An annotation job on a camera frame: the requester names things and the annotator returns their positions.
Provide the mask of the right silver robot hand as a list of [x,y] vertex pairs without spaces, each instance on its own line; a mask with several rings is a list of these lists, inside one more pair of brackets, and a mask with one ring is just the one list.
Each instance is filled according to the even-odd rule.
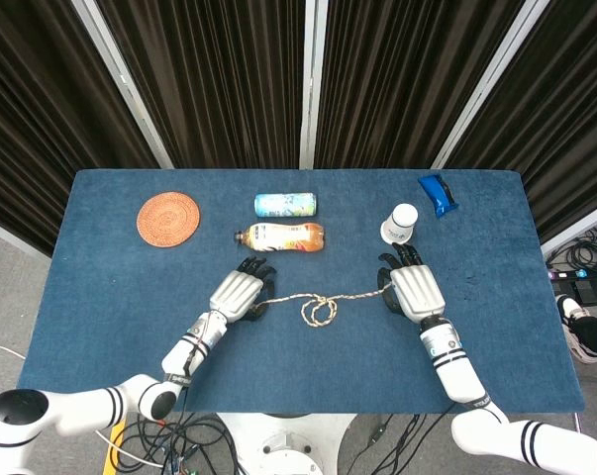
[[446,301],[430,267],[412,245],[393,242],[392,247],[397,256],[380,254],[379,259],[389,267],[381,267],[377,273],[377,286],[387,309],[415,324],[441,317]]

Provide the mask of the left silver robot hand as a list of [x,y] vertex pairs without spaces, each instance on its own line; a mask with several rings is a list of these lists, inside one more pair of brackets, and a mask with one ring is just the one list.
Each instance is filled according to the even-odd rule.
[[247,257],[221,282],[210,297],[210,310],[229,324],[239,320],[255,322],[275,297],[276,269],[265,258]]

